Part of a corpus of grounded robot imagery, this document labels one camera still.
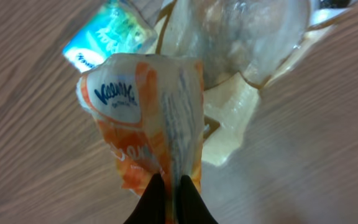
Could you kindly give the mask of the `orange tissue pack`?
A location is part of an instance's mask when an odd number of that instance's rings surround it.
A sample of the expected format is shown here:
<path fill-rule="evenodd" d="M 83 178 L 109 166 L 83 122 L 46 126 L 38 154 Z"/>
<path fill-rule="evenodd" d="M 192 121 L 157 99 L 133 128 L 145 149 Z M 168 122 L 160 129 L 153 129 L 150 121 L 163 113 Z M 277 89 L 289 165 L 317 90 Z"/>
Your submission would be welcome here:
<path fill-rule="evenodd" d="M 201 187 L 203 64 L 196 58 L 114 54 L 76 85 L 116 160 L 122 188 L 145 192 L 154 174 L 165 184 L 166 221 L 177 223 L 183 175 Z"/>

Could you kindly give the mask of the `brown white snack bag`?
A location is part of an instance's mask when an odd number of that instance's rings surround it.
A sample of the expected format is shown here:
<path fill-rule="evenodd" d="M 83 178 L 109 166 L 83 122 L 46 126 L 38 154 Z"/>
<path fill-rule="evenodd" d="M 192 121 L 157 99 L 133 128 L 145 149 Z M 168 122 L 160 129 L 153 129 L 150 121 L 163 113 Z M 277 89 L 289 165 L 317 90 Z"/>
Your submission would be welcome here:
<path fill-rule="evenodd" d="M 356 5 L 348 1 L 136 1 L 157 33 L 151 51 L 204 62 L 202 160 L 240 149 L 260 92 L 288 73 Z"/>

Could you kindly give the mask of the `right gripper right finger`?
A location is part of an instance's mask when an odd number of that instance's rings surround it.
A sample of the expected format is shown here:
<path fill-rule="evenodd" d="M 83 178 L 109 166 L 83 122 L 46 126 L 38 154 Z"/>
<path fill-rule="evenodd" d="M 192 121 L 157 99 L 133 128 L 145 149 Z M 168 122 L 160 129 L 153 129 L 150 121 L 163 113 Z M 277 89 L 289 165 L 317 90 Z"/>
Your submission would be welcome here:
<path fill-rule="evenodd" d="M 180 179 L 176 206 L 179 224 L 218 224 L 188 175 Z"/>

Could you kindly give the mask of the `teal tissue pack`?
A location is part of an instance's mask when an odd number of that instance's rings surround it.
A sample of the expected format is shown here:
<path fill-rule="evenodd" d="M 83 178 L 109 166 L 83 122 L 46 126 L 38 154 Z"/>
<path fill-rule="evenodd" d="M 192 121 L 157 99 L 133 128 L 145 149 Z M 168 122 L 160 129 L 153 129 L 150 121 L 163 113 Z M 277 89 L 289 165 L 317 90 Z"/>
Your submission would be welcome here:
<path fill-rule="evenodd" d="M 144 54 L 157 33 L 129 1 L 107 1 L 63 48 L 63 56 L 81 73 L 112 54 Z"/>

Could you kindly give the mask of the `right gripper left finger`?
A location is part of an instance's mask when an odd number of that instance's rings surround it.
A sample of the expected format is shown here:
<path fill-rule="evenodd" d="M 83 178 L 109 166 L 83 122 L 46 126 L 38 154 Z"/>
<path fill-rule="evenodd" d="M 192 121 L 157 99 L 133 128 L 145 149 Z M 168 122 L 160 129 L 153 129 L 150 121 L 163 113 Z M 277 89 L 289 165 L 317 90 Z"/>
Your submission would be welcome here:
<path fill-rule="evenodd" d="M 134 211 L 124 224 L 164 224 L 165 186 L 160 174 L 154 174 Z"/>

